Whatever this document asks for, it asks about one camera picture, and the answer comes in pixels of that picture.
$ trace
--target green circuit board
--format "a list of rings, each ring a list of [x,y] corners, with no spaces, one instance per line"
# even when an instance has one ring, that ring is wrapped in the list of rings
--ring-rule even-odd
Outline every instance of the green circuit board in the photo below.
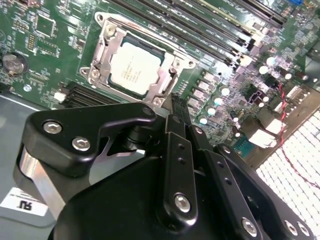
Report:
[[[259,73],[259,67],[266,58],[275,57],[276,65],[293,75],[302,71],[299,61],[319,37],[318,6],[315,2],[297,6],[286,0],[262,3],[256,0],[177,0],[174,5],[171,2],[0,0],[1,55],[18,53],[25,57],[29,67],[25,74],[16,77],[0,68],[0,83],[8,85],[12,94],[49,109],[59,107],[60,102],[54,95],[62,83],[76,82],[93,89],[80,74],[80,68],[90,66],[101,33],[95,13],[119,14],[183,47],[197,60],[193,69],[182,71],[173,92],[185,99],[192,98],[199,81],[205,81],[204,74],[214,76],[206,92],[209,97],[197,99],[198,105],[190,107],[190,114],[196,124],[200,124],[199,116],[207,117],[208,123],[201,127],[212,144],[227,141],[240,150],[242,145],[232,132],[234,123],[230,111],[243,112],[240,124],[247,116],[255,116],[260,111],[256,104],[248,103],[244,95],[250,84],[259,86],[265,81],[266,76]],[[267,6],[269,11],[278,14],[276,21],[258,17],[257,8],[248,10],[242,5],[248,2]],[[208,27],[207,22],[214,23],[216,28]],[[218,40],[217,45],[210,44],[211,39]],[[255,39],[255,43],[249,48],[236,39],[245,43]],[[243,56],[250,58],[251,63],[243,65]],[[297,85],[303,82],[297,77],[291,81]],[[215,105],[211,97],[221,95],[221,85],[228,87],[230,94],[222,97],[223,104],[215,106],[218,114],[209,116],[205,108]],[[94,91],[126,102],[103,89]],[[270,99],[278,95],[271,88],[266,89],[265,94]]]

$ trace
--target ram slot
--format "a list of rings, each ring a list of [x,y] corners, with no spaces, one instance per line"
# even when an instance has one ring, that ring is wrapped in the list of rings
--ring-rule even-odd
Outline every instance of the ram slot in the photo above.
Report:
[[[237,64],[235,64],[230,58],[222,55],[218,51],[215,51],[210,46],[200,44],[194,38],[188,36],[187,34],[184,34],[183,32],[174,28],[170,24],[167,24],[163,21],[159,21],[159,19],[157,19],[157,18],[146,15],[146,13],[143,10],[141,10],[139,7],[137,7],[136,5],[132,5],[132,4],[125,2],[123,0],[109,0],[109,2],[113,3],[115,5],[118,5],[122,8],[125,8],[126,10],[132,12],[133,14],[138,15],[144,21],[150,22],[153,25],[157,26],[159,29],[170,33],[173,37],[185,41],[193,48],[202,51],[204,54],[206,54],[206,55],[208,55],[218,61],[221,61],[222,63],[225,63],[228,66],[230,66],[230,65],[237,66]]]
[[[66,98],[62,105],[67,108],[90,107],[120,103],[119,101],[116,101],[108,96],[102,95],[96,91],[81,86],[76,82],[69,83],[67,86],[62,88],[61,92],[66,94]]]
[[[138,0],[138,1],[141,4],[143,4],[144,6],[148,6],[151,9],[153,9],[159,13],[164,13],[165,15],[161,14],[161,16],[163,18],[167,18],[170,21],[175,21],[177,23],[177,25],[182,25],[184,28],[186,28],[188,30],[188,32],[192,33],[193,35],[199,35],[200,37],[204,38],[208,43],[215,46],[216,48],[220,48],[233,56],[237,56],[236,53],[238,53],[238,50],[236,50],[232,46],[228,45],[227,43],[223,42],[221,39],[216,38],[212,34],[209,34],[206,31],[202,31],[201,29],[198,28],[199,26],[197,24],[193,24],[193,26],[192,26],[190,21],[185,20],[183,18],[180,18],[179,16],[175,15],[174,13],[173,14],[170,13],[166,8],[154,3],[153,1],[150,1],[150,0]],[[185,14],[185,16],[187,18],[189,18],[190,20],[197,22],[197,20],[193,16],[191,16],[190,14],[185,13],[185,12],[183,12],[183,14]],[[202,24],[208,30],[213,31],[213,32],[217,32],[217,30],[213,29],[211,26],[209,26],[205,23],[202,23]]]
[[[233,0],[236,4],[247,9],[253,15],[257,16],[264,22],[280,29],[287,22],[287,19],[279,13],[273,11],[271,8],[263,5],[256,0]]]
[[[230,39],[231,41],[234,41],[235,43],[239,44],[240,46],[242,46],[243,43],[245,43],[246,41],[239,38],[239,36],[236,35],[235,33],[226,31],[223,28],[215,25],[211,20],[205,18],[201,14],[197,14],[195,12],[195,10],[198,11],[199,13],[202,12],[202,13],[207,14],[209,16],[213,16],[216,20],[220,21],[224,25],[226,25],[226,26],[228,26],[238,32],[241,32],[244,35],[247,35],[249,37],[253,35],[251,32],[242,28],[240,25],[236,25],[233,22],[224,19],[217,12],[214,12],[214,11],[207,9],[206,7],[204,7],[203,5],[200,5],[197,2],[188,3],[187,1],[181,2],[179,0],[178,1],[176,1],[176,0],[163,0],[163,1],[170,4],[173,9],[176,9],[182,13],[185,12],[189,15],[192,15],[194,18],[198,19],[198,21],[202,21],[203,23],[209,25],[211,28],[216,29],[222,36]]]

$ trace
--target white label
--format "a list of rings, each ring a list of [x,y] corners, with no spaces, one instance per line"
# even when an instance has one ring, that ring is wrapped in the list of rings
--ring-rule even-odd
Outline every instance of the white label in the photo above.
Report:
[[[0,207],[43,217],[48,206],[17,187],[11,188]]]

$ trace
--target black capacitor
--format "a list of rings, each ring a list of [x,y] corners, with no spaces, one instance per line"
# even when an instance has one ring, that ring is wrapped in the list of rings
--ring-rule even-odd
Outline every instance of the black capacitor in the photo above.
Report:
[[[286,80],[290,80],[292,78],[292,74],[283,68],[280,69],[279,73]]]
[[[260,92],[260,98],[263,102],[267,103],[269,101],[269,97],[263,91]]]
[[[239,121],[238,115],[236,114],[235,111],[230,112],[230,117],[234,123],[237,123]]]
[[[254,100],[254,103],[257,104],[259,106],[259,108],[263,108],[265,106],[264,101],[260,97],[257,97]]]
[[[309,78],[309,76],[306,75],[306,74],[305,74],[304,72],[302,72],[302,71],[296,71],[296,72],[294,73],[294,76],[295,76],[296,78],[302,80],[302,81],[306,81],[306,80],[308,80],[308,78]]]
[[[238,137],[241,136],[241,133],[239,132],[239,130],[238,130],[238,128],[237,128],[236,126],[233,126],[233,127],[232,127],[232,132],[233,132],[233,134],[234,134],[234,136],[235,136],[236,138],[238,138]]]
[[[2,67],[11,77],[25,74],[29,65],[24,56],[17,52],[6,53],[2,57]]]

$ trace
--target cable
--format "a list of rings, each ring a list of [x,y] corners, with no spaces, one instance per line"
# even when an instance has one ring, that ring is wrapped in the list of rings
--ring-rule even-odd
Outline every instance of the cable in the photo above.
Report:
[[[296,169],[296,167],[294,166],[294,164],[290,161],[290,159],[288,158],[288,156],[286,155],[286,151],[284,150],[284,143],[285,143],[285,138],[284,138],[284,132],[285,132],[285,119],[286,119],[286,93],[283,89],[283,85],[279,84],[279,90],[281,92],[281,99],[282,99],[282,112],[281,112],[281,130],[280,130],[280,149],[284,155],[285,160],[289,163],[290,167],[294,170],[294,172],[301,177],[306,183],[310,184],[312,187],[315,187],[317,189],[320,190],[320,186],[318,184],[316,184],[315,182],[310,182],[307,178],[305,178],[304,176],[302,176],[300,174],[300,172]]]

